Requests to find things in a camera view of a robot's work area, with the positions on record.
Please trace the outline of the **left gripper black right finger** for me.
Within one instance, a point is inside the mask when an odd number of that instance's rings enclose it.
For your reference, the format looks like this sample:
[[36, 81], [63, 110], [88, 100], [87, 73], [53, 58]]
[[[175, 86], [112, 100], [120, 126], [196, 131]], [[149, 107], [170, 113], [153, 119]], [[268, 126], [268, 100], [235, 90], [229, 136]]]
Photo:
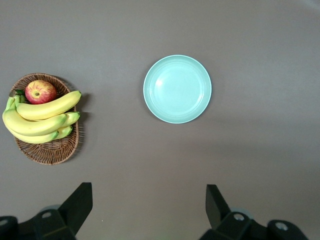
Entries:
[[206, 186], [205, 211], [211, 228], [200, 240], [306, 240], [295, 224], [271, 220], [267, 226], [240, 211], [232, 211], [215, 184]]

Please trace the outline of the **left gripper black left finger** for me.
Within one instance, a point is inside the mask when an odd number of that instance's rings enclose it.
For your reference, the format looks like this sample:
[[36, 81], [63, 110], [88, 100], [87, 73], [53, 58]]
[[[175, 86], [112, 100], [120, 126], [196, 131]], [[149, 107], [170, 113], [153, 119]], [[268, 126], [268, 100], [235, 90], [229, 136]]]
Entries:
[[75, 240], [93, 208], [92, 184], [83, 182], [57, 209], [46, 209], [25, 222], [0, 217], [2, 240]]

